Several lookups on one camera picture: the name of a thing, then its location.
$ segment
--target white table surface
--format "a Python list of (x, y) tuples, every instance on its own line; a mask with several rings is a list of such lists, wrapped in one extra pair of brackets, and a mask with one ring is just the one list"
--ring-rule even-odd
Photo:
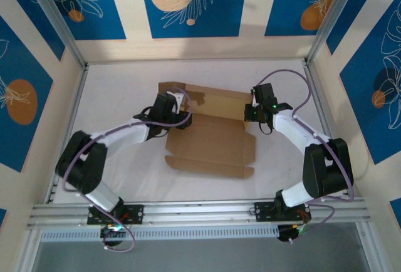
[[(91, 65), (88, 71), (74, 132), (99, 132), (128, 121), (151, 106), (160, 81), (248, 92), (261, 78), (279, 68), (304, 74), (300, 60), (189, 60), (137, 61)], [(290, 73), (272, 76), (269, 82), (279, 102), (294, 108), (307, 96), (303, 80)], [(321, 131), (313, 99), (298, 114)], [(301, 180), (303, 156), (283, 135), (263, 135), (256, 123), (248, 131), (256, 136), (255, 173), (248, 179), (228, 179), (171, 169), (164, 161), (166, 137), (133, 145), (110, 157), (103, 181), (124, 201), (199, 201), (274, 197)], [(55, 203), (85, 202), (60, 185)]]

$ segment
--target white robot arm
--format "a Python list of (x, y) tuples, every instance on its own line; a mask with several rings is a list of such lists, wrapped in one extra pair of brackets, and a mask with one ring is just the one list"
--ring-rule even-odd
[[(183, 98), (183, 93), (165, 92), (157, 96), (152, 107), (144, 109), (126, 124), (93, 134), (82, 131), (74, 133), (57, 163), (56, 173), (64, 177), (73, 158), (82, 148), (97, 137), (103, 136), (87, 152), (80, 155), (66, 176), (66, 181), (92, 203), (120, 219), (125, 212), (123, 201), (102, 181), (106, 159), (119, 150), (156, 137), (163, 130), (168, 131), (170, 124), (184, 121), (188, 113), (180, 112)], [(189, 117), (177, 128), (188, 127), (191, 120), (192, 117)], [(152, 125), (151, 122), (164, 123), (165, 126)]]
[[(276, 207), (296, 207), (347, 188), (341, 168), (351, 185), (352, 168), (348, 147), (342, 139), (331, 139), (317, 132), (299, 117), (287, 103), (278, 104), (270, 83), (257, 85), (252, 90), (254, 100), (245, 107), (245, 121), (266, 123), (271, 131), (282, 133), (304, 155), (302, 181), (276, 193)], [(340, 168), (326, 147), (332, 149)]]

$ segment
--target cardboard box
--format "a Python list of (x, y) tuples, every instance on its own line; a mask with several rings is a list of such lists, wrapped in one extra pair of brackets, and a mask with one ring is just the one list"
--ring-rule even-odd
[(165, 148), (172, 155), (165, 156), (166, 163), (189, 172), (243, 179), (252, 176), (254, 169), (248, 165), (255, 161), (256, 138), (246, 132), (244, 122), (251, 94), (178, 82), (159, 83), (159, 93), (174, 86), (190, 96), (193, 116), (190, 127), (170, 130)]

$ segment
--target beige wall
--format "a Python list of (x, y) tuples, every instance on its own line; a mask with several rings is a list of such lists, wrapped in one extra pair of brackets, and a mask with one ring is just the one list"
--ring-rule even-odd
[(264, 37), (274, 0), (244, 0), (238, 38), (152, 39), (144, 0), (114, 0), (126, 40), (77, 41), (89, 62), (137, 59), (293, 58), (315, 36)]
[(58, 61), (16, 0), (1, 0), (0, 15), (53, 79), (23, 171), (0, 164), (0, 207), (8, 211), (0, 232), (0, 270), (11, 271), (32, 205), (44, 200), (81, 73), (68, 51)]
[(400, 271), (401, 230), (389, 202), (401, 196), (401, 152), (373, 164), (339, 76), (392, 1), (368, 0), (333, 56), (325, 46), (316, 59), (315, 68), (327, 95), (338, 135), (348, 143), (355, 182), (367, 201), (394, 271)]

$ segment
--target aluminum frame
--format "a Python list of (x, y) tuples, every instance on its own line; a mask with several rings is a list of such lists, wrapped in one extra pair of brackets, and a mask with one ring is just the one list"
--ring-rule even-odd
[[(333, 128), (333, 118), (328, 109), (327, 101), (324, 98), (323, 90), (320, 87), (316, 74), (311, 70), (311, 64), (324, 45), (327, 36), (336, 23), (342, 9), (348, 0), (335, 0), (321, 28), (316, 34), (316, 39), (305, 58), (304, 69), (307, 78), (311, 83), (312, 96), (318, 110), (318, 115), (325, 134), (336, 136)], [(66, 26), (60, 12), (55, 8), (52, 0), (38, 0), (39, 4), (51, 21), (53, 27), (63, 40), (64, 44), (70, 49), (75, 60), (83, 68), (87, 67), (72, 34)], [(68, 141), (75, 120), (75, 115), (80, 103), (80, 97), (85, 85), (87, 70), (83, 71), (78, 91), (76, 93), (70, 121), (65, 135), (65, 143)], [(58, 176), (53, 177), (49, 185), (45, 202), (52, 201), (52, 193), (58, 182)], [(241, 226), (243, 229), (255, 225), (272, 225), (271, 223), (256, 222), (254, 216), (249, 213), (249, 208), (253, 207), (253, 203), (261, 200), (239, 200), (239, 201), (192, 201), (192, 202), (146, 202), (144, 224), (142, 229), (155, 228), (175, 228), (182, 227), (233, 227)], [(383, 252), (382, 245), (378, 239), (373, 226), (370, 222), (370, 216), (367, 207), (361, 197), (357, 197), (353, 203), (340, 203), (335, 201), (326, 201), (335, 207), (336, 213), (329, 222), (355, 222), (358, 233), (367, 257), (370, 269), (372, 271), (391, 271), (387, 263), (386, 256)], [(38, 204), (33, 207), (31, 218), (28, 222), (28, 230), (25, 234), (24, 248), (21, 250), (19, 264), (15, 267), (15, 272), (31, 271), (36, 252), (39, 247), (43, 233), (51, 229), (79, 229), (80, 231), (93, 231), (99, 226), (86, 225), (86, 215), (88, 209), (86, 204)], [(312, 208), (311, 214), (313, 220), (311, 223), (320, 222), (328, 214), (329, 210)]]
[[(199, 226), (199, 227), (131, 227), (135, 241), (171, 241), (183, 239), (278, 238), (277, 225)], [(127, 233), (118, 233), (110, 241), (131, 241)], [(98, 229), (49, 229), (42, 232), (41, 242), (99, 242)]]

